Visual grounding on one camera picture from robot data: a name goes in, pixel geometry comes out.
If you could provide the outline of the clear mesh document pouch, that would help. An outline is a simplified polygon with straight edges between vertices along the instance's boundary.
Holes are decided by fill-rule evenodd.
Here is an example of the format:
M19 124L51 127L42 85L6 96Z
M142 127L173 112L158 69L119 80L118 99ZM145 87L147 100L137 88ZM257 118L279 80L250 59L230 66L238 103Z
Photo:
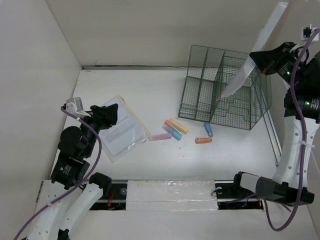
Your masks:
M105 105L118 105L117 123L109 129L101 130L103 150L109 160L114 163L130 150L144 143L150 136L150 132L119 96L115 96Z

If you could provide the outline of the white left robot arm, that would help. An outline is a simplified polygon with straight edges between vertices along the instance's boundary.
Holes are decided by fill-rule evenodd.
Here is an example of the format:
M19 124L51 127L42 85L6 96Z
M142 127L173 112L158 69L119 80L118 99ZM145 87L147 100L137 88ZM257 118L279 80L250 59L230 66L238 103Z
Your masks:
M84 111L74 100L61 107L80 126L67 127L60 135L47 202L28 220L38 219L26 239L70 240L94 203L111 194L112 179L94 169L103 149L99 132L117 124L118 107L92 105Z

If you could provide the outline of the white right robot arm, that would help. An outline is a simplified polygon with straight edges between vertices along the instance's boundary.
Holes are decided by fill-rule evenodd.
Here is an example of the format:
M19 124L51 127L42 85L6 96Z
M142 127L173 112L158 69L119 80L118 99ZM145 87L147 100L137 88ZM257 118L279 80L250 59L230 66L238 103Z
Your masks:
M280 163L273 178L238 172L231 184L237 197L254 193L271 202L294 206L298 189L302 188L299 205L313 203L315 195L308 191L308 164L313 140L320 127L320 55L308 63L300 61L294 78L294 93L304 117L306 139L301 118L293 101L291 89L284 98L285 137Z

